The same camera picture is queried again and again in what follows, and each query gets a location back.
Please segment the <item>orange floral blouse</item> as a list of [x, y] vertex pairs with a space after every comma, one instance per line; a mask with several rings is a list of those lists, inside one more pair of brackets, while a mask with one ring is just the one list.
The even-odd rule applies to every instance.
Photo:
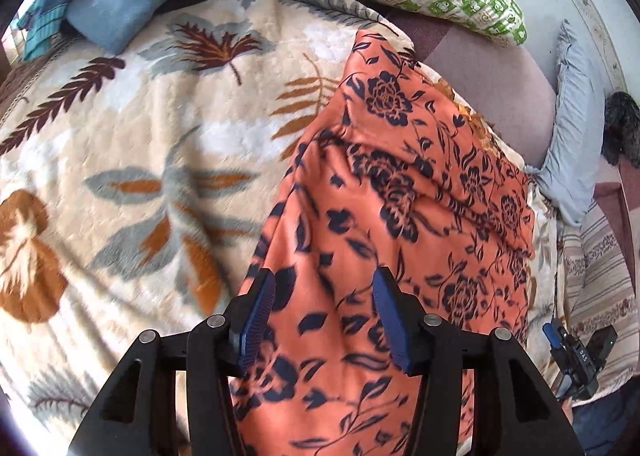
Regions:
[[361, 31], [298, 142], [248, 276], [276, 298], [231, 384], [252, 455], [398, 455], [418, 381], [390, 359], [372, 300], [387, 267], [428, 312], [472, 332], [526, 330], [528, 180], [480, 118], [381, 34]]

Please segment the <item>striped floral quilt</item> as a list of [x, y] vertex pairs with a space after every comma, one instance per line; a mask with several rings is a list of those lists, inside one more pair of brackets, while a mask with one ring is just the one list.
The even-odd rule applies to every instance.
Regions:
[[560, 320], [574, 337], [588, 342], [612, 326], [617, 340], [597, 376], [593, 401], [626, 384], [639, 361], [639, 312], [629, 268], [613, 228], [593, 202], [578, 227], [565, 225], [559, 235], [559, 275], [564, 290]]

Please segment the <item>maroon pink bedding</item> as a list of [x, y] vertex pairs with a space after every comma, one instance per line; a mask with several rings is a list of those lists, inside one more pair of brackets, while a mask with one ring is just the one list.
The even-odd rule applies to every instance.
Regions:
[[599, 158], [594, 199], [614, 231], [636, 292], [639, 292], [639, 196], [639, 170], [626, 157], [620, 157], [616, 165]]

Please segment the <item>grey blue ruffled pillow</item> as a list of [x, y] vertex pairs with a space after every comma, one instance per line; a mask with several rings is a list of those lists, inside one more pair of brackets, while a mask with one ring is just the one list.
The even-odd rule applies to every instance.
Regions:
[[541, 194], [567, 225], [578, 226], [590, 208], [604, 131], [605, 85], [590, 46], [568, 20], [556, 40], [555, 116], [551, 141], [539, 168], [529, 165]]

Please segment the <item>dark furry garment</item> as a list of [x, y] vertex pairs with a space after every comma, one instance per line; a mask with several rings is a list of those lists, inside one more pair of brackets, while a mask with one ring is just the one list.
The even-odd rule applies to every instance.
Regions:
[[617, 165], [620, 156], [638, 169], [640, 165], [639, 106], [629, 94], [614, 92], [605, 101], [602, 156]]

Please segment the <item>leaf pattern fleece blanket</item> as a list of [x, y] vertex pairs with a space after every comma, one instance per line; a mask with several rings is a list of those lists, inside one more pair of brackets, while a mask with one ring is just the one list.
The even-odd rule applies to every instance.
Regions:
[[[146, 85], [130, 49], [83, 38], [17, 69], [1, 90], [1, 384], [65, 450], [145, 329], [183, 332], [244, 291], [291, 162], [269, 179], [146, 163]], [[526, 264], [529, 326], [537, 219]]]

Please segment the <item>mauve quilted bed sheet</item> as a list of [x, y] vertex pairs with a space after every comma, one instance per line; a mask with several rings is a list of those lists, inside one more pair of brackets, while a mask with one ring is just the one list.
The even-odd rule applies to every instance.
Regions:
[[168, 0], [130, 49], [146, 85], [146, 163], [269, 179], [302, 155], [324, 108], [357, 100], [382, 141], [431, 132], [450, 100], [515, 164], [541, 164], [554, 90], [523, 47], [358, 0]]

